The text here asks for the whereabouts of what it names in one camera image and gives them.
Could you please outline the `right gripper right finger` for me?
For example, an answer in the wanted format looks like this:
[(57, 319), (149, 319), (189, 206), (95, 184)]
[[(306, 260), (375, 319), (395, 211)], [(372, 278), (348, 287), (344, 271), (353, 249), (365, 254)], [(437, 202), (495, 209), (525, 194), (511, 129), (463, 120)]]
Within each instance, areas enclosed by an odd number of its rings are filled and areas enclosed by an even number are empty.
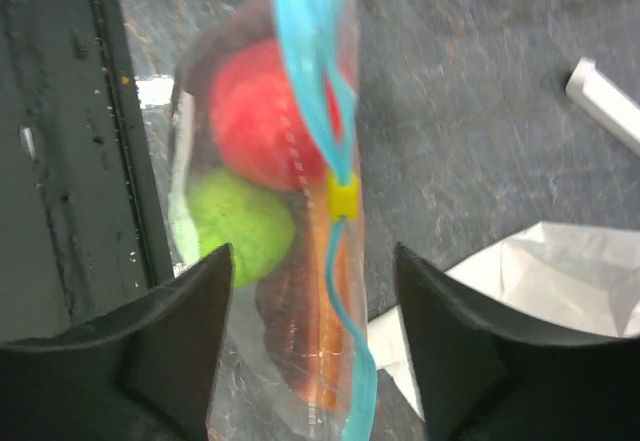
[(430, 440), (635, 440), (639, 341), (562, 327), (408, 247), (394, 281)]

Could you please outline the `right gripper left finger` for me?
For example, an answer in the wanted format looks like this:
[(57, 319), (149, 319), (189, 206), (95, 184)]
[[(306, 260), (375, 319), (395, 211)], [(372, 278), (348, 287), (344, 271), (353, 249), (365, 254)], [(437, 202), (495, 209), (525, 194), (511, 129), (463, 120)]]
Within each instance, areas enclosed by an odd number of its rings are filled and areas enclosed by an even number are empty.
[(56, 337), (2, 344), (2, 439), (207, 439), (231, 254)]

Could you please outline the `orange papaya slice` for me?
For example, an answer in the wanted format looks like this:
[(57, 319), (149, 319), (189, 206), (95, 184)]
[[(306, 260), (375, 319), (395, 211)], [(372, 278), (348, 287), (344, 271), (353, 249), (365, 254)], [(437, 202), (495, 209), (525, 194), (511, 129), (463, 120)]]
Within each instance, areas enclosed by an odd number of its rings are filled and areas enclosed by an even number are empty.
[(299, 231), (280, 267), (258, 282), (255, 306), (267, 354), (287, 386), (304, 402), (337, 411), (350, 355), (325, 284), (327, 189), (318, 186), (299, 198)]

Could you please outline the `clear zip top bag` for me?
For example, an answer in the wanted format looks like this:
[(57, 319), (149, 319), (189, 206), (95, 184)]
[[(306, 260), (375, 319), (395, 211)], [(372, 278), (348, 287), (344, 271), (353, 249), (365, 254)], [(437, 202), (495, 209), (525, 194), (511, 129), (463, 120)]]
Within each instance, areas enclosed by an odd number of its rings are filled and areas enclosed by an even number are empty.
[(358, 64), (355, 0), (245, 0), (175, 69), (169, 226), (183, 266), (230, 250), (260, 439), (372, 433)]

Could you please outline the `red apple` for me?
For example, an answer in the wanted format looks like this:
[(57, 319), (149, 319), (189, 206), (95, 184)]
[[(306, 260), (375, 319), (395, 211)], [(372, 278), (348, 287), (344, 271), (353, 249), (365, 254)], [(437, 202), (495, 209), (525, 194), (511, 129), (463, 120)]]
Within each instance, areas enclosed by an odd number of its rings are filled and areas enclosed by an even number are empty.
[(239, 175), (281, 191), (325, 182), (327, 164), (299, 113), (276, 39), (245, 47), (221, 65), (208, 109), (222, 161)]

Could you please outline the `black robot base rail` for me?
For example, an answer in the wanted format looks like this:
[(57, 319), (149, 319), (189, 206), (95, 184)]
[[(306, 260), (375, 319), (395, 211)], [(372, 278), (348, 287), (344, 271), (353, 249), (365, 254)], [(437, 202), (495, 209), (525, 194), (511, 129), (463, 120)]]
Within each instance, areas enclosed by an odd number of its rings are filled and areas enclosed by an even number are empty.
[(1, 0), (1, 338), (173, 276), (119, 0)]

